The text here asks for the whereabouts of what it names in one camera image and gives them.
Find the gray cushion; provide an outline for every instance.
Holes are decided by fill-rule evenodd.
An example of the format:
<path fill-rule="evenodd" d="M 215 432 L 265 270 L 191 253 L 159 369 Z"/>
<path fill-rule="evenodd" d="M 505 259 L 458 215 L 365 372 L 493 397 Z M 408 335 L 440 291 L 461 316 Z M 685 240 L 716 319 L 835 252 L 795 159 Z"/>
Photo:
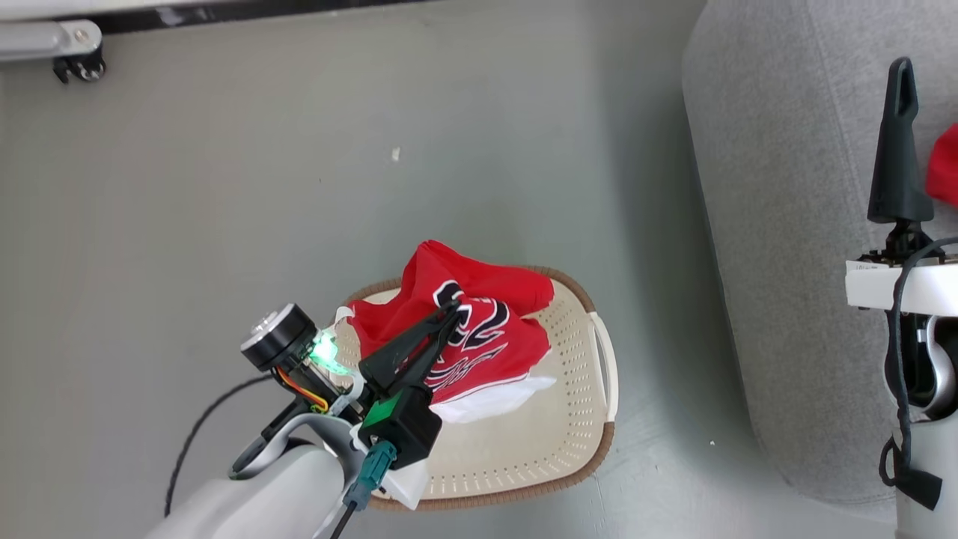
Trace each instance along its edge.
<path fill-rule="evenodd" d="M 894 427 L 883 315 L 845 304 L 889 64 L 914 60 L 918 154 L 958 122 L 958 3 L 713 0 L 683 88 L 756 436 L 815 499 L 890 517 L 878 453 Z M 932 237 L 958 232 L 936 205 Z"/>

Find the yellow wire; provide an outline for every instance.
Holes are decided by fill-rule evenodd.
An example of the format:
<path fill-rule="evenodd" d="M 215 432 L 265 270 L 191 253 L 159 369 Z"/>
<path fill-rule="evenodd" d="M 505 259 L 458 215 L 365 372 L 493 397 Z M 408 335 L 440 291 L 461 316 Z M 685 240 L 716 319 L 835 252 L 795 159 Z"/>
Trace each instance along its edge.
<path fill-rule="evenodd" d="M 286 375 L 286 373 L 283 372 L 283 370 L 282 370 L 281 368 L 276 367 L 276 372 L 279 372 L 279 373 L 280 373 L 280 378 L 282 378 L 283 381 L 286 382 L 286 384 L 287 384 L 288 386 L 292 387 L 293 389 L 296 389 L 296 391 L 298 391 L 300 394 L 304 395 L 304 396 L 307 397 L 310 401 L 312 401 L 313 403 L 315 403 L 316 406 L 319 408 L 319 410 L 320 410 L 321 412 L 326 413 L 327 411 L 330 410 L 330 403 L 326 402 L 326 399 L 324 399 L 323 397 L 320 397 L 319 395 L 313 393 L 312 391 L 310 391 L 310 390 L 308 390 L 308 389 L 306 389 L 306 388 L 304 388 L 304 387 L 300 387 L 298 384 L 296 384 L 295 382 L 293 382 L 293 381 Z"/>

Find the beige plastic basket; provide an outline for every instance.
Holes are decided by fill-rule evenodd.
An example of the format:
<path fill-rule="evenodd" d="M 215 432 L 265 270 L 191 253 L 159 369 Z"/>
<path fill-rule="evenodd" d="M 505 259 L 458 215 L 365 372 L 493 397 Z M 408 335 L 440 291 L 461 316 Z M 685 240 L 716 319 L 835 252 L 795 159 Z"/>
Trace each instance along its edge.
<path fill-rule="evenodd" d="M 552 303 L 532 316 L 549 333 L 552 353 L 534 375 L 557 382 L 519 410 L 466 424 L 445 424 L 429 457 L 429 484 L 419 509 L 501 504 L 577 484 L 599 467 L 615 433 L 619 383 L 615 354 L 592 300 L 571 277 L 531 267 L 553 281 Z M 367 287 L 357 299 L 385 303 L 399 280 Z M 359 341 L 348 324 L 337 327 L 338 360 L 355 368 Z M 387 497 L 372 505 L 405 507 Z"/>

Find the red cloth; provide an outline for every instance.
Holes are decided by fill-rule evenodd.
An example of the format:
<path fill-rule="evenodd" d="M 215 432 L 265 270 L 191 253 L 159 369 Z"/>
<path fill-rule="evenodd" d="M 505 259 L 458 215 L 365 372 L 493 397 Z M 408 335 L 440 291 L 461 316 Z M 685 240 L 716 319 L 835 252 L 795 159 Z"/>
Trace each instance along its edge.
<path fill-rule="evenodd" d="M 399 295 L 383 305 L 353 302 L 349 322 L 365 358 L 458 297 L 467 317 L 426 379 L 438 404 L 525 378 L 548 353 L 549 337 L 536 320 L 521 317 L 547 307 L 554 293 L 540 273 L 484 264 L 428 241 L 402 272 Z"/>
<path fill-rule="evenodd" d="M 925 189 L 935 199 L 958 207 L 958 124 L 935 142 Z"/>

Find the gray floor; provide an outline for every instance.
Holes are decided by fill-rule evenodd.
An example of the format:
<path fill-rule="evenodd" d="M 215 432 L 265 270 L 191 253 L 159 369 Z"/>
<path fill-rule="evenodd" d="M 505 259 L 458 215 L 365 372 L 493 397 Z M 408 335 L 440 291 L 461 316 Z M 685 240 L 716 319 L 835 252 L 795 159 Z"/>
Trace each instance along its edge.
<path fill-rule="evenodd" d="M 562 493 L 346 537 L 892 537 L 798 498 L 750 436 L 679 91 L 701 4 L 449 1 L 112 37 L 95 85 L 5 68 L 0 536 L 143 535 L 194 418 L 253 374 L 251 320 L 323 319 L 436 238 L 585 286 L 615 444 Z M 177 499 L 285 401 L 218 411 Z"/>

